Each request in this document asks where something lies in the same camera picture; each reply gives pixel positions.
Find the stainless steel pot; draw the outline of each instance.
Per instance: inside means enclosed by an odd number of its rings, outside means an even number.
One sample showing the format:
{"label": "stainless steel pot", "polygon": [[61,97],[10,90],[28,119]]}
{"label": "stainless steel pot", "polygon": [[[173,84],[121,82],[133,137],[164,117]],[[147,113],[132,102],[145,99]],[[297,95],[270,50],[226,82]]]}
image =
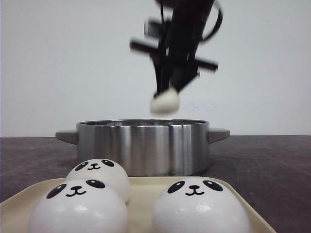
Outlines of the stainless steel pot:
{"label": "stainless steel pot", "polygon": [[187,176],[209,166],[208,146],[230,136],[208,121],[138,119],[88,121],[56,138],[77,145],[78,161],[108,158],[129,176]]}

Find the dark table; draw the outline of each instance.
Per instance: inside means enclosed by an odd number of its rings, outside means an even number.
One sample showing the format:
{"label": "dark table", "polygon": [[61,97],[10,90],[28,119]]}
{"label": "dark table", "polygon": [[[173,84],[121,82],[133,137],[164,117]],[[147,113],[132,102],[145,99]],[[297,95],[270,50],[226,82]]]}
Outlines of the dark table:
{"label": "dark table", "polygon": [[[65,177],[75,146],[49,138],[1,139],[1,202]],[[228,182],[278,232],[311,232],[311,136],[231,136],[210,146],[202,174]]]}

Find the panda eye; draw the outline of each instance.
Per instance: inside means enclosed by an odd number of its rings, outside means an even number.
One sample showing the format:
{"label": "panda eye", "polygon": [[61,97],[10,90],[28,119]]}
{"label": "panda eye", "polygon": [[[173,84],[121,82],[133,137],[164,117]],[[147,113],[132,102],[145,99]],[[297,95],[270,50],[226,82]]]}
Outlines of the panda eye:
{"label": "panda eye", "polygon": [[168,190],[168,193],[173,193],[176,192],[177,190],[181,189],[182,186],[184,186],[185,182],[184,181],[178,181],[174,183]]}
{"label": "panda eye", "polygon": [[97,180],[88,180],[86,181],[86,183],[89,186],[92,186],[94,188],[105,188],[105,184],[101,181],[97,181]]}
{"label": "panda eye", "polygon": [[76,167],[75,171],[81,170],[81,169],[84,168],[87,164],[88,164],[88,162],[81,163],[80,165],[78,165],[78,166]]}
{"label": "panda eye", "polygon": [[57,194],[59,194],[67,185],[61,184],[57,187],[55,187],[54,189],[52,189],[48,194],[47,194],[47,199],[53,198],[55,197]]}
{"label": "panda eye", "polygon": [[107,165],[107,166],[114,166],[113,162],[111,162],[109,160],[102,160],[102,163]]}
{"label": "panda eye", "polygon": [[214,181],[203,181],[203,184],[205,184],[207,187],[215,191],[219,191],[219,192],[223,191],[223,188]]}

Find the white backdrop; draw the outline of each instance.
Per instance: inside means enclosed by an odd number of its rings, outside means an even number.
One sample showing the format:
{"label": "white backdrop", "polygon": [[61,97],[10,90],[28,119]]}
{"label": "white backdrop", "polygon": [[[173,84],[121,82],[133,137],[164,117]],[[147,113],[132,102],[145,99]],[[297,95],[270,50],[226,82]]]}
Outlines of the white backdrop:
{"label": "white backdrop", "polygon": [[[233,135],[310,135],[311,1],[220,4],[223,25],[197,52],[219,70],[201,70],[179,112],[163,118],[205,119]],[[159,12],[154,0],[2,0],[1,136],[153,118],[154,68],[129,41],[144,39],[144,21]]]}

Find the white ball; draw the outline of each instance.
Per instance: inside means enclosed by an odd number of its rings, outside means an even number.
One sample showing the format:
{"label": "white ball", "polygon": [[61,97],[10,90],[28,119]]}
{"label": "white ball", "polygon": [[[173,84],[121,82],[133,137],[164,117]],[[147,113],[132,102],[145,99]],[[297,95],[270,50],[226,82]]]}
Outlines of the white ball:
{"label": "white ball", "polygon": [[105,181],[114,188],[127,202],[130,198],[130,181],[119,164],[109,159],[91,159],[76,166],[66,180],[93,178]]}
{"label": "white ball", "polygon": [[99,180],[65,181],[42,197],[31,233],[124,233],[128,213],[120,195]]}
{"label": "white ball", "polygon": [[178,92],[170,87],[159,96],[152,98],[150,102],[150,112],[154,114],[168,114],[179,109],[180,101]]}
{"label": "white ball", "polygon": [[155,233],[249,233],[245,209],[222,184],[188,177],[172,184],[157,200]]}

